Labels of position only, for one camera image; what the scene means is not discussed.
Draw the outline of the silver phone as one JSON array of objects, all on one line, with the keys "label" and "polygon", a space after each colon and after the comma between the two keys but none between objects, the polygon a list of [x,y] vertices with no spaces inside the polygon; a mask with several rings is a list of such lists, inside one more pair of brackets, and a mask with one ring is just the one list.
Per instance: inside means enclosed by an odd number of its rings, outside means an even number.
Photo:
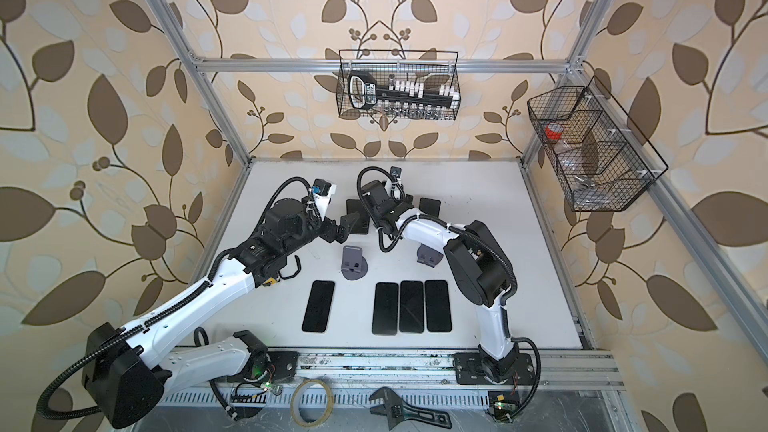
[{"label": "silver phone", "polygon": [[327,330],[335,283],[316,280],[312,283],[301,330],[307,333],[324,333]]}]

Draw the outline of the purple phone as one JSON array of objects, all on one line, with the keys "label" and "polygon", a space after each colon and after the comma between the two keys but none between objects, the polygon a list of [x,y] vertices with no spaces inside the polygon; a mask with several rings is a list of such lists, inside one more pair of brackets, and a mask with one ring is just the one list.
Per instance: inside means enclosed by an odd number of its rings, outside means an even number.
[{"label": "purple phone", "polygon": [[375,287],[371,332],[392,336],[398,330],[399,285],[392,282],[377,283]]}]

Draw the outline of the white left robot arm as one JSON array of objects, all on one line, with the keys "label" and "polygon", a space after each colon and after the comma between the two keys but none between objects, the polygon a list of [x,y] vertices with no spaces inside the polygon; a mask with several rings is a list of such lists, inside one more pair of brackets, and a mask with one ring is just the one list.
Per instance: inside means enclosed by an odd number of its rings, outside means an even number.
[{"label": "white left robot arm", "polygon": [[270,197],[253,231],[239,245],[220,252],[209,272],[167,301],[120,328],[105,323],[89,338],[86,354],[67,367],[41,393],[36,413],[67,421],[101,413],[115,428],[146,416],[189,371],[201,380],[235,375],[254,354],[257,340],[237,333],[222,343],[215,364],[197,359],[184,365],[171,359],[179,342],[226,305],[282,280],[289,256],[317,238],[344,243],[357,213],[328,217],[336,187],[317,179],[291,177]]}]

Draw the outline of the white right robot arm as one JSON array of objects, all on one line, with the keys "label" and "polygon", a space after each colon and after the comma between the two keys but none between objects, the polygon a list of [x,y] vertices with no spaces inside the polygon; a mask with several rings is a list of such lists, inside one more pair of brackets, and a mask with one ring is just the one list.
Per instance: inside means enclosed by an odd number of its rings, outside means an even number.
[{"label": "white right robot arm", "polygon": [[378,166],[363,168],[356,178],[356,193],[377,230],[378,247],[392,252],[402,240],[432,249],[441,248],[462,295],[476,306],[480,326],[480,370],[485,380],[502,385],[515,377],[522,362],[520,345],[530,346],[535,358],[528,394],[510,410],[492,405],[511,423],[532,401],[539,388],[542,361],[538,347],[528,337],[515,337],[509,326],[506,302],[518,290],[513,266],[485,223],[448,223],[413,206],[399,176]]}]

